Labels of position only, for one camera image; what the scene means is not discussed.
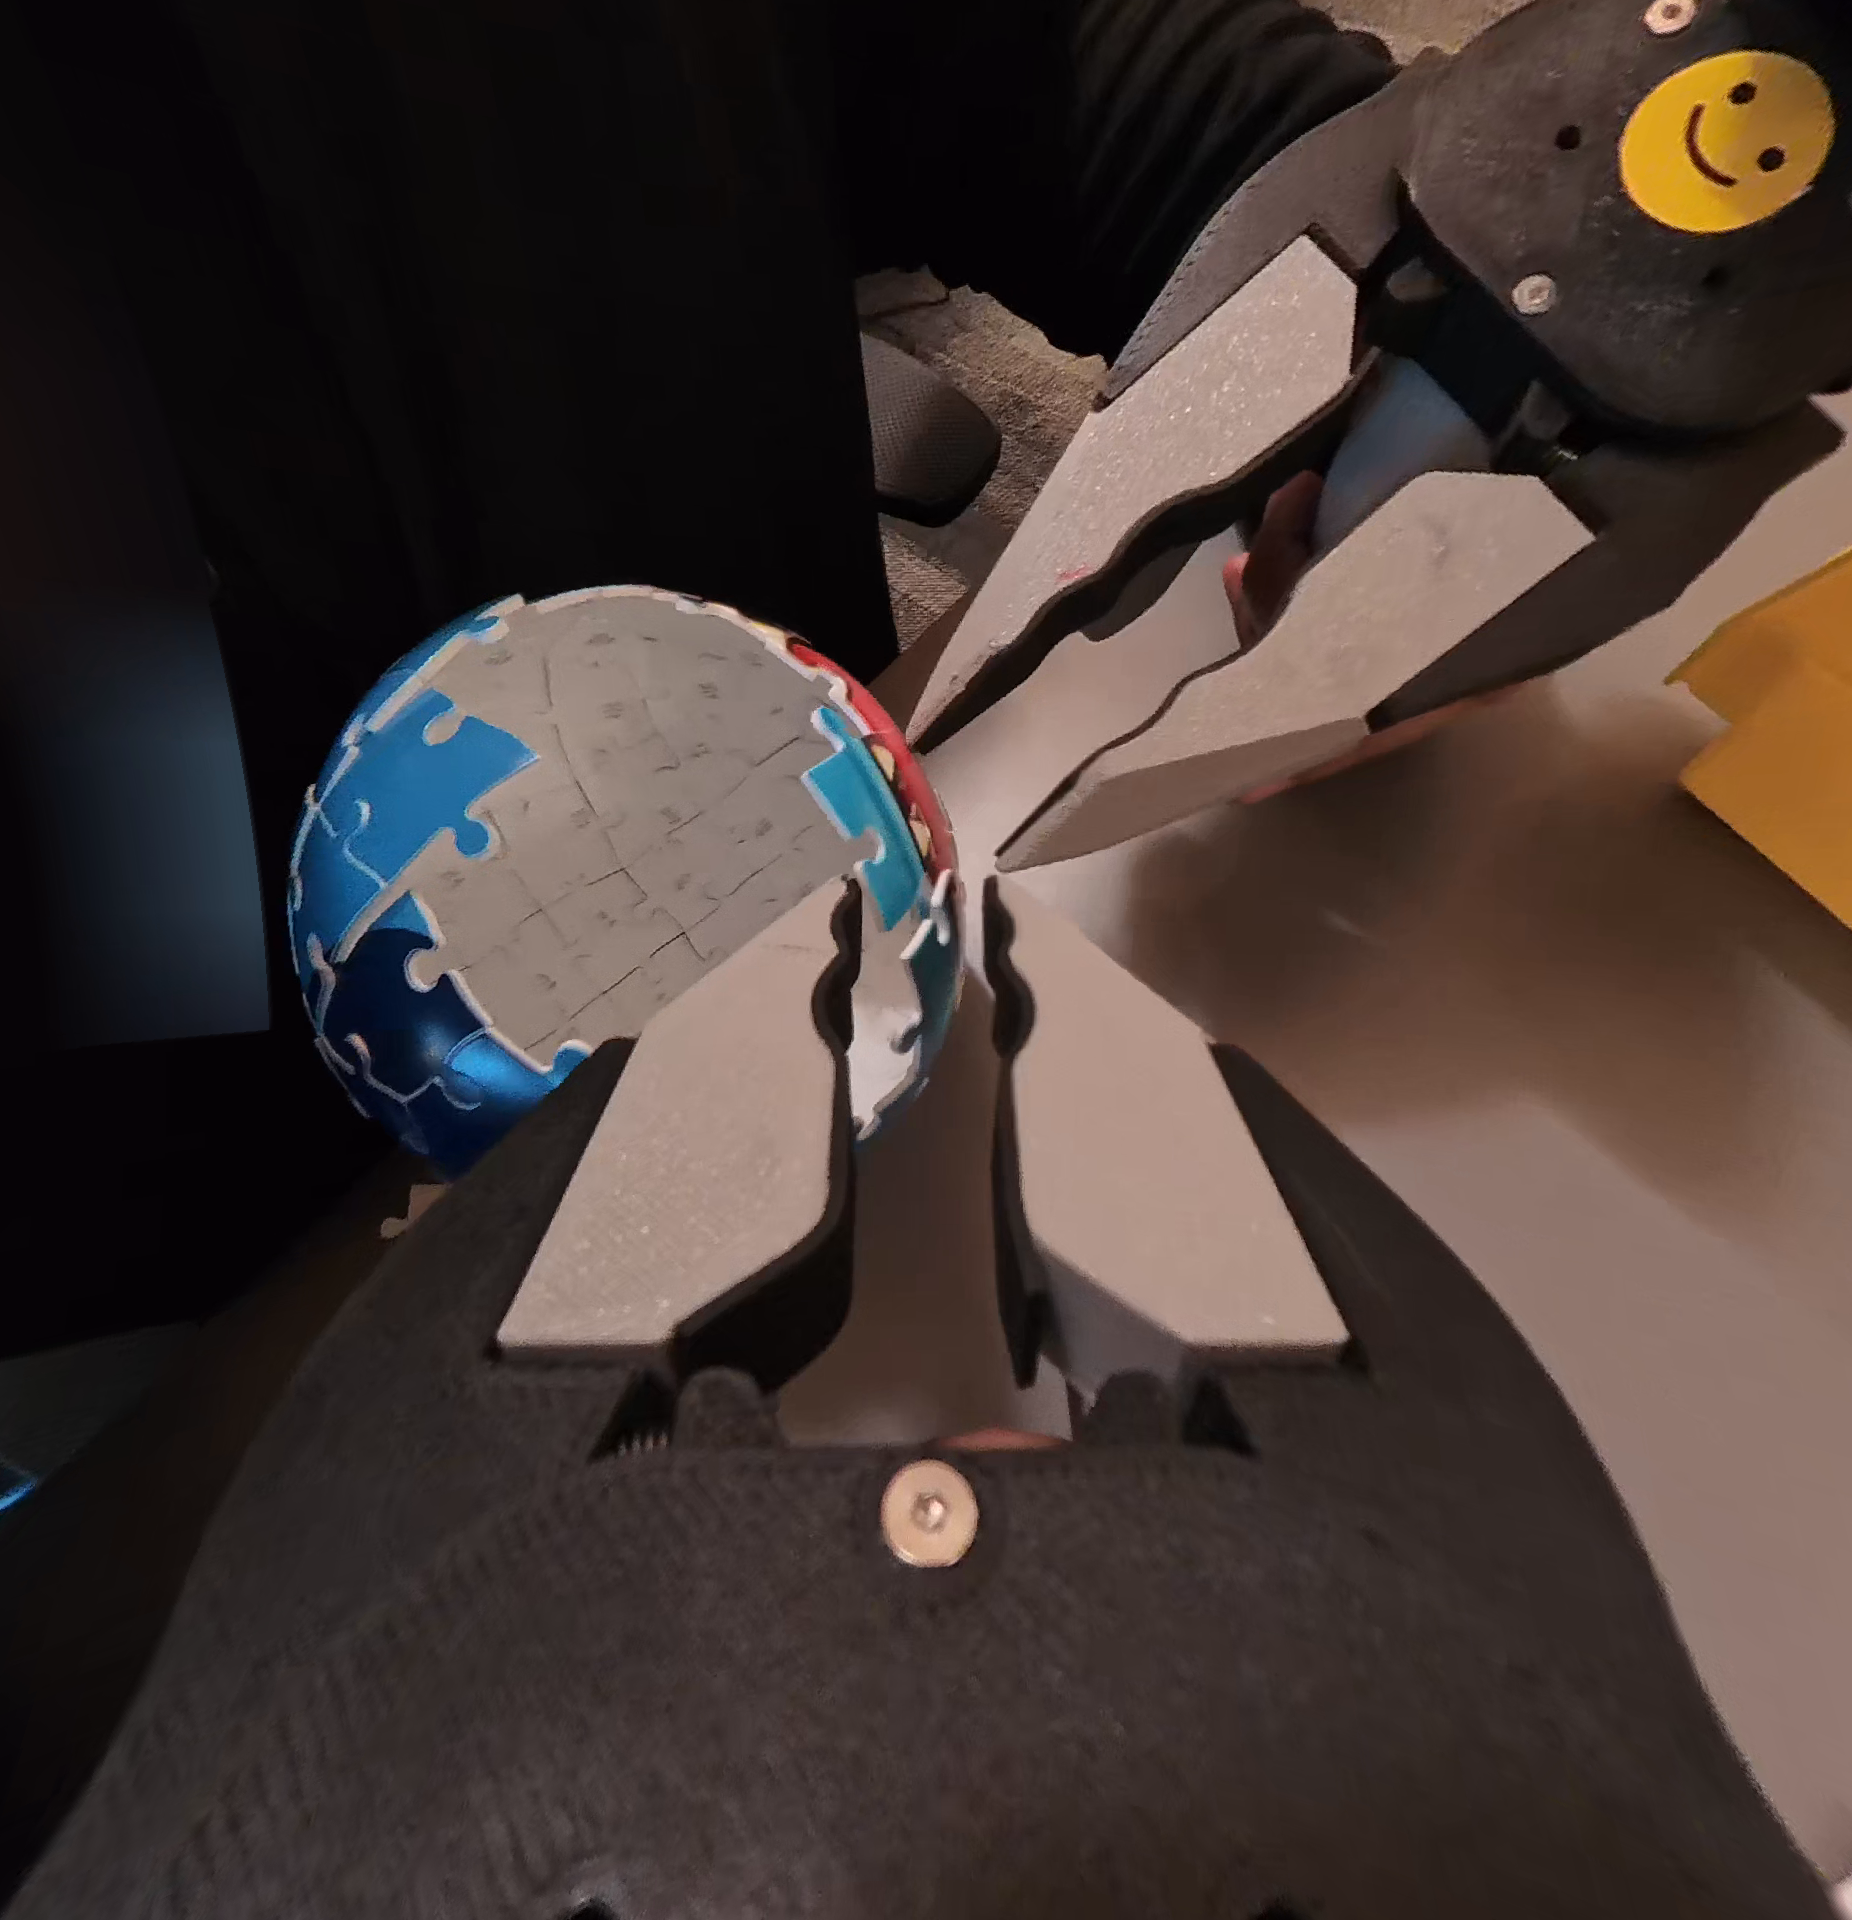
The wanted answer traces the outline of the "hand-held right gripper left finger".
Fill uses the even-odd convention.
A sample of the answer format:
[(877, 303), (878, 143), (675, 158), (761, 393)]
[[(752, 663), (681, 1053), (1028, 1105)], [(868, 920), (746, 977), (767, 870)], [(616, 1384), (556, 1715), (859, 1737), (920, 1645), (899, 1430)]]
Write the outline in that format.
[(862, 893), (828, 881), (630, 1048), (498, 1323), (524, 1366), (707, 1368), (778, 1391), (851, 1299), (851, 987)]

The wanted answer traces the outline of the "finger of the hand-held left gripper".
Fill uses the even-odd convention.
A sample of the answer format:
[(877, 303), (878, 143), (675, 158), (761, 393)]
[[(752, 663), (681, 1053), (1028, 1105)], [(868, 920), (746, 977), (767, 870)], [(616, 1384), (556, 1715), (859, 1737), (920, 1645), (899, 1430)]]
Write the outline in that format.
[(934, 750), (1247, 511), (1353, 395), (1356, 278), (1291, 239), (1076, 431), (916, 694)]
[(1087, 755), (994, 870), (1106, 852), (1350, 752), (1373, 710), (1587, 544), (1539, 477), (1424, 472), (1298, 581), (1256, 647), (1186, 678)]

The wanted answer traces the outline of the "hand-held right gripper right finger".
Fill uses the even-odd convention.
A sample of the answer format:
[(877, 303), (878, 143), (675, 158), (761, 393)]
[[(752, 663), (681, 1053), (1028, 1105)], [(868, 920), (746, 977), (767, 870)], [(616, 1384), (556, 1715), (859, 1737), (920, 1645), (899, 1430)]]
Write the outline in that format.
[(1333, 1368), (1353, 1339), (1222, 1048), (1021, 883), (984, 890), (989, 1204), (1013, 1379), (1082, 1430), (1115, 1376)]

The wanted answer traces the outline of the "blue monster puzzle ball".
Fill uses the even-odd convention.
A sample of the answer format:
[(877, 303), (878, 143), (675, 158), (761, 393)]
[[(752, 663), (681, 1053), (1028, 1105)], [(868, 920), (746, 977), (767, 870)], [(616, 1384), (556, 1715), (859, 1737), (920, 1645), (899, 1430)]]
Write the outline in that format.
[(796, 633), (592, 586), (494, 601), (369, 689), (305, 790), (285, 899), (317, 1054), (453, 1179), (832, 881), (862, 894), (846, 1105), (871, 1140), (960, 997), (931, 781)]

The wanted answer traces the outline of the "person's left forearm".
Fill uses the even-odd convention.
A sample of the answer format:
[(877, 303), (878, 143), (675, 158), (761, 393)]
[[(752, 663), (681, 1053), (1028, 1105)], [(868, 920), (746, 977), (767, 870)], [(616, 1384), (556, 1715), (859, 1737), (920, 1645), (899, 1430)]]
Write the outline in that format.
[(859, 273), (1112, 361), (1208, 219), (1394, 55), (1305, 4), (832, 4)]

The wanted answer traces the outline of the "person's left hand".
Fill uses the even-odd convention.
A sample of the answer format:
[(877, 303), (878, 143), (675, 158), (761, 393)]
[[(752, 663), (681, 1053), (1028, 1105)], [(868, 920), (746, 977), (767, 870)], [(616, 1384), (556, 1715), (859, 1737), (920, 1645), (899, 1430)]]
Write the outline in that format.
[(1246, 550), (1228, 559), (1222, 581), (1243, 647), (1263, 643), (1312, 565), (1321, 495), (1321, 473), (1295, 473), (1267, 498)]

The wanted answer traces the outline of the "yellow plastic bin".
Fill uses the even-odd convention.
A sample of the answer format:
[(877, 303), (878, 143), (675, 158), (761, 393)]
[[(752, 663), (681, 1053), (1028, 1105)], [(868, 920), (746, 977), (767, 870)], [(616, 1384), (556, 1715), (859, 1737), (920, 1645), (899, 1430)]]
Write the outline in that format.
[(1666, 684), (1723, 723), (1681, 787), (1852, 933), (1852, 546), (1730, 615)]

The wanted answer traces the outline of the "person's black top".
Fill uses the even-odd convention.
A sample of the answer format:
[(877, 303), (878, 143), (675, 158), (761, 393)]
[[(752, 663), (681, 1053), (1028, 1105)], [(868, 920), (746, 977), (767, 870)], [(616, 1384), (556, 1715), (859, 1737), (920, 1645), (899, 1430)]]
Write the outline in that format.
[(212, 1313), (382, 1153), (285, 894), (408, 644), (646, 585), (896, 658), (830, 4), (0, 4), (0, 226), (31, 215), (112, 294), (187, 498), (270, 1028), (25, 1069), (0, 829), (0, 1356)]

